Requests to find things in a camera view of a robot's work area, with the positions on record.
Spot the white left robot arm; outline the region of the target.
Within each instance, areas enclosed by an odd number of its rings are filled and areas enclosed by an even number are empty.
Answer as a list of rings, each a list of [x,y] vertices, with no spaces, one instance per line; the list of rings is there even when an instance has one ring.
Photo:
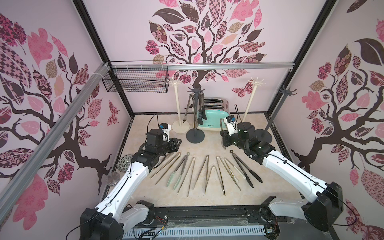
[[[81,215],[81,240],[121,240],[137,224],[152,220],[153,204],[139,201],[128,210],[126,206],[159,158],[179,150],[182,141],[171,138],[170,130],[170,125],[150,130],[114,189],[94,209],[85,209]]]

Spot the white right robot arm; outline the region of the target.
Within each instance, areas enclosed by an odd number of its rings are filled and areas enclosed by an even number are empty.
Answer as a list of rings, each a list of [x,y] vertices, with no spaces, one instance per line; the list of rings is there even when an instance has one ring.
[[[268,217],[290,217],[309,222],[316,229],[327,232],[344,210],[343,190],[335,182],[330,184],[307,173],[285,158],[270,143],[256,136],[249,122],[236,124],[232,119],[220,119],[222,146],[236,146],[261,166],[290,183],[303,195],[301,200],[283,200],[275,196],[265,202]]]

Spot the black silicone tip tongs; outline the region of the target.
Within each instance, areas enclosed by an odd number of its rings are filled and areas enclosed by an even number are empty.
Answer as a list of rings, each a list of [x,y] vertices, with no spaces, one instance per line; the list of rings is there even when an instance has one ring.
[[[204,120],[207,120],[206,111],[204,107],[204,94],[198,95],[198,124],[203,125]]]

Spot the grey utensil rack stand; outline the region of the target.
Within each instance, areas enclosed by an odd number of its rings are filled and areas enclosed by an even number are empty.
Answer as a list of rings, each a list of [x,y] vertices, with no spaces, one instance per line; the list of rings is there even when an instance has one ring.
[[[192,144],[198,144],[201,143],[204,138],[205,134],[202,130],[198,129],[199,123],[203,121],[203,103],[204,103],[204,97],[203,92],[200,89],[190,89],[190,98],[187,105],[186,113],[188,112],[190,104],[190,100],[192,101],[192,106],[194,110],[194,118],[193,118],[193,128],[187,131],[186,138],[187,140]]]

